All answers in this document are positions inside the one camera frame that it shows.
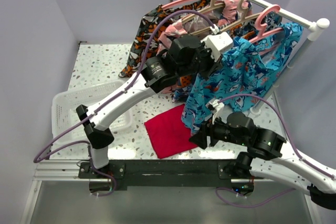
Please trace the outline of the blue shark print shorts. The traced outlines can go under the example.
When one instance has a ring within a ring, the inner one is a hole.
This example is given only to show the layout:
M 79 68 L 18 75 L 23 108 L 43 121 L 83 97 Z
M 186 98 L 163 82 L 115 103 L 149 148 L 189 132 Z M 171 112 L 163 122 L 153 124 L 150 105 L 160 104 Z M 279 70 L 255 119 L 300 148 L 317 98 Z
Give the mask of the blue shark print shorts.
M 188 87 L 181 120 L 195 134 L 211 111 L 211 99 L 224 99 L 234 112 L 245 112 L 263 97 L 280 76 L 301 39 L 303 27 L 297 23 L 280 24 L 281 32 L 255 44 L 234 38 L 234 46 L 223 53 L 222 68 L 207 80 L 197 75 Z

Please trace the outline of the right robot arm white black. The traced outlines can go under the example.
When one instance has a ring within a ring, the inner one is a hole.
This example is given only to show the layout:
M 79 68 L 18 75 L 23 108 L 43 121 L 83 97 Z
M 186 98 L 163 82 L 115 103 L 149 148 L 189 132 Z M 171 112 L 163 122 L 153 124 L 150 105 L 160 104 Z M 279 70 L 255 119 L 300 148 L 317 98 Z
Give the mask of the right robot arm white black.
M 258 127 L 241 112 L 208 120 L 190 137 L 202 149 L 218 141 L 245 146 L 230 165 L 229 171 L 239 178 L 248 175 L 271 179 L 310 196 L 320 207 L 335 210 L 335 169 L 322 165 L 300 151 L 276 132 Z

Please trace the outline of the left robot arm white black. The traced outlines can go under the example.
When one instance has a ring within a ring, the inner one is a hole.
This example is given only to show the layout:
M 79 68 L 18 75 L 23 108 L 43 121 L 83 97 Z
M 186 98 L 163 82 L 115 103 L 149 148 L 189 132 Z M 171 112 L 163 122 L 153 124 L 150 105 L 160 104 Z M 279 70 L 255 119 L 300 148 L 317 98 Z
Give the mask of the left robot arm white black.
M 90 171 L 103 178 L 109 171 L 108 146 L 114 141 L 110 125 L 124 112 L 140 101 L 176 84 L 178 78 L 200 74 L 208 78 L 219 68 L 226 45 L 218 35 L 209 35 L 204 41 L 185 34 L 173 40 L 168 50 L 148 59 L 137 73 L 100 102 L 76 108 L 84 132 L 90 142 Z

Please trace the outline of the beige hanger front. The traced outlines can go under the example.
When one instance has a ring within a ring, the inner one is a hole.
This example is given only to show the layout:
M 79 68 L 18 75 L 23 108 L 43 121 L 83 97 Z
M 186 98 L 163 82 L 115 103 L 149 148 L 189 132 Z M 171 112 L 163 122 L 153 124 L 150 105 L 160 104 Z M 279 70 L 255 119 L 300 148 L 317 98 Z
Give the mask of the beige hanger front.
M 252 13 L 251 5 L 250 5 L 248 0 L 239 0 L 239 3 L 237 5 L 237 10 L 241 13 L 241 19 L 239 19 L 236 22 L 230 24 L 229 26 L 226 26 L 223 29 L 220 29 L 220 32 L 227 31 L 227 30 L 231 29 L 232 27 L 234 27 L 238 24 L 247 22 L 247 21 L 252 20 L 252 19 L 254 19 L 258 16 L 257 14 Z M 192 20 L 195 16 L 199 16 L 199 17 L 203 18 L 204 20 L 206 20 L 208 22 L 208 27 L 203 28 L 199 31 L 194 31 L 194 32 L 192 32 L 192 34 L 193 35 L 199 35 L 199 34 L 203 34 L 203 33 L 207 32 L 207 31 L 212 33 L 211 30 L 210 30 L 210 27 L 211 26 L 214 27 L 215 24 L 207 16 L 205 16 L 205 14 L 201 14 L 199 12 L 197 14 L 190 14 L 190 15 L 188 15 L 188 16 L 186 16 L 182 19 L 182 23 L 183 24 L 187 23 L 188 21 Z

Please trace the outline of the black orange camo shorts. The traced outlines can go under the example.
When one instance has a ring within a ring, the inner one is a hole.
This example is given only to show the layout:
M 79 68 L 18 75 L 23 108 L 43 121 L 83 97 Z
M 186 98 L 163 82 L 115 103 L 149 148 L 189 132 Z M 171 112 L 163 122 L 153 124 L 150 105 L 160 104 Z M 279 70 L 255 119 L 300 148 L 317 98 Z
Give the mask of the black orange camo shorts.
M 238 0 L 216 0 L 218 3 L 223 2 L 224 6 L 212 10 L 205 14 L 214 24 L 219 28 L 223 28 L 234 21 L 237 20 L 236 15 L 234 14 L 236 3 Z M 159 5 L 155 9 L 151 10 L 149 13 L 145 14 L 140 21 L 138 31 L 131 45 L 126 66 L 119 73 L 120 78 L 130 77 L 135 73 L 140 66 L 142 56 L 144 55 L 145 48 L 147 46 L 148 40 L 157 25 L 168 15 L 180 11 L 180 10 L 196 10 L 200 11 L 204 7 L 210 4 L 211 0 L 199 0 L 191 4 L 187 4 L 181 7 L 172 7 L 168 9 L 163 9 L 162 5 Z M 166 21 L 159 31 L 155 34 L 154 38 L 151 41 L 147 57 L 151 58 L 156 56 L 158 51 L 163 47 L 160 45 L 159 37 L 165 37 L 165 31 L 168 26 L 177 22 L 186 14 L 179 14 L 173 18 L 170 18 Z

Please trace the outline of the red folded cloth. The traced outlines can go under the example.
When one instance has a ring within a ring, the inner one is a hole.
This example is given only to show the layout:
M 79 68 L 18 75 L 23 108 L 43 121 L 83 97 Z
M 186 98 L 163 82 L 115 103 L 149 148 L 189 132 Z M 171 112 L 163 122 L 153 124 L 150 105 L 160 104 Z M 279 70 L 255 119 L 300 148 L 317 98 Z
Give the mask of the red folded cloth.
M 183 110 L 184 105 L 178 105 L 144 123 L 159 159 L 197 148 L 196 144 L 189 141 L 191 130 L 181 121 Z

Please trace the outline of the silver clothes rack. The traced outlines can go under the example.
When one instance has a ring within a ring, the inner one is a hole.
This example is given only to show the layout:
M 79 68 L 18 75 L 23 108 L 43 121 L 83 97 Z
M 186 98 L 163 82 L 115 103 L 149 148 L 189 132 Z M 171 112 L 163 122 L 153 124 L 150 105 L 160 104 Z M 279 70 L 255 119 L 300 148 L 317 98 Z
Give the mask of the silver clothes rack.
M 271 6 L 271 3 L 265 0 L 250 0 L 250 1 L 263 8 Z M 308 34 L 303 44 L 296 51 L 292 59 L 288 62 L 287 66 L 280 74 L 278 80 L 275 82 L 274 85 L 272 85 L 270 90 L 267 92 L 267 94 L 265 95 L 266 99 L 269 98 L 271 95 L 275 94 L 275 90 L 279 87 L 284 78 L 287 77 L 287 75 L 291 72 L 296 62 L 301 58 L 301 56 L 303 56 L 303 54 L 307 51 L 307 49 L 311 46 L 311 44 L 314 41 L 316 41 L 320 37 L 320 35 L 330 26 L 330 21 L 326 18 L 320 18 L 316 22 L 311 22 L 283 8 L 280 9 L 278 14 L 285 19 L 300 24 L 301 26 L 306 28 L 310 33 Z M 259 115 L 261 113 L 261 107 L 262 104 L 261 101 L 259 101 L 254 107 L 250 109 L 250 113 L 254 115 Z

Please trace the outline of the white plastic basket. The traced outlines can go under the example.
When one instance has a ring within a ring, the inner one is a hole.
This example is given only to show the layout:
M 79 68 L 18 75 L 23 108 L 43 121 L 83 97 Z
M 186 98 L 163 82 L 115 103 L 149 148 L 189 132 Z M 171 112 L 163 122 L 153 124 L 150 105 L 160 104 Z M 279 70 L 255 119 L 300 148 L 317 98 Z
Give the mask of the white plastic basket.
M 122 86 L 124 82 L 121 80 L 113 80 L 111 82 L 97 84 L 90 87 L 77 88 L 70 91 L 57 94 L 52 101 L 51 107 L 51 124 L 53 138 L 64 132 L 66 129 L 80 122 L 76 108 L 83 104 L 91 106 L 117 88 Z M 132 124 L 132 110 L 129 109 L 119 116 L 111 125 L 111 132 L 121 131 L 129 128 Z M 83 127 L 78 127 L 67 133 L 56 144 L 66 145 L 75 141 L 87 140 Z

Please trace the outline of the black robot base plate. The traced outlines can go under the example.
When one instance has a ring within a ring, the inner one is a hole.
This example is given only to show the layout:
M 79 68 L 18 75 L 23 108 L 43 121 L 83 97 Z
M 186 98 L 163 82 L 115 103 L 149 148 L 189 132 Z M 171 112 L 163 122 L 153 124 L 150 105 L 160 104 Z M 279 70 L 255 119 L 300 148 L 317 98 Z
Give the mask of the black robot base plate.
M 128 187 L 232 187 L 251 183 L 252 177 L 237 176 L 233 159 L 110 160 L 104 173 L 117 181 L 117 190 Z

